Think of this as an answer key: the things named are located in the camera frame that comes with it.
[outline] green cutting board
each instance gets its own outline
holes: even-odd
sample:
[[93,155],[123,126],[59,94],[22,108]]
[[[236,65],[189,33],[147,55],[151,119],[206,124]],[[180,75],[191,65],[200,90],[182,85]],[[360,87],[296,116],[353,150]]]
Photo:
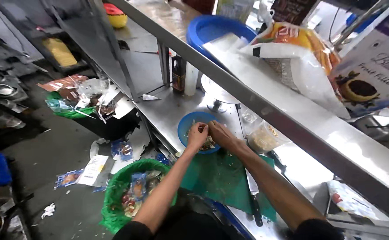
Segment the green cutting board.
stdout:
[[[260,157],[274,168],[271,158]],[[181,187],[253,214],[245,168],[238,158],[230,155],[227,150],[197,154],[187,169]],[[271,221],[276,221],[276,211],[266,196],[259,193],[257,197],[261,214]]]

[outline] hand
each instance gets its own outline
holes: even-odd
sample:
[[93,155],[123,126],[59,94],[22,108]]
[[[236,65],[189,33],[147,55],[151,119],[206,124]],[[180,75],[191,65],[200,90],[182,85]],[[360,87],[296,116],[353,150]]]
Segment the hand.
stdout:
[[233,151],[237,147],[237,144],[241,141],[235,137],[223,124],[217,121],[210,121],[208,123],[209,133],[214,142],[218,143],[221,147]]
[[208,137],[208,125],[206,123],[197,122],[188,132],[187,148],[192,148],[196,152],[201,148]]

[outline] forearm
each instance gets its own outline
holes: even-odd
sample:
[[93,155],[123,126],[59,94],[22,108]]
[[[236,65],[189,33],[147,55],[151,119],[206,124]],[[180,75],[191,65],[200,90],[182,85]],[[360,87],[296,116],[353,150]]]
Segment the forearm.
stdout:
[[180,187],[182,178],[197,149],[186,148],[181,157],[145,200],[133,221],[145,224],[153,234],[157,231]]
[[236,155],[255,179],[275,210],[295,230],[308,219],[325,219],[320,212],[286,179],[254,153],[244,142],[234,143],[231,152]]

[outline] white bottle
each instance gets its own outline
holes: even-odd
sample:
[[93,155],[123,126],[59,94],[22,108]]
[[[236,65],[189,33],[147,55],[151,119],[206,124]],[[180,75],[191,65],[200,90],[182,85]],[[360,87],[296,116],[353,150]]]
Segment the white bottle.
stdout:
[[186,66],[186,84],[184,85],[184,94],[187,96],[192,96],[196,91],[196,82],[197,75],[199,74],[199,70],[189,62],[187,62]]

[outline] blue plastic basin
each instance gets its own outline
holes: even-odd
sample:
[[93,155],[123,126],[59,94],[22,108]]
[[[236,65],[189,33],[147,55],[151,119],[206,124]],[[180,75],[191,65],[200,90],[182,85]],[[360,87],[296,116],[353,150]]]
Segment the blue plastic basin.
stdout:
[[[184,146],[187,146],[188,138],[187,138],[187,132],[190,128],[192,128],[193,120],[195,122],[202,122],[202,123],[208,123],[209,121],[215,120],[218,122],[218,120],[211,114],[206,112],[191,112],[184,116],[180,123],[178,124],[178,138],[180,139],[181,143]],[[215,144],[215,148],[206,150],[206,151],[199,151],[200,154],[209,154],[213,153],[215,151],[218,151],[220,149],[220,146],[218,144]]]

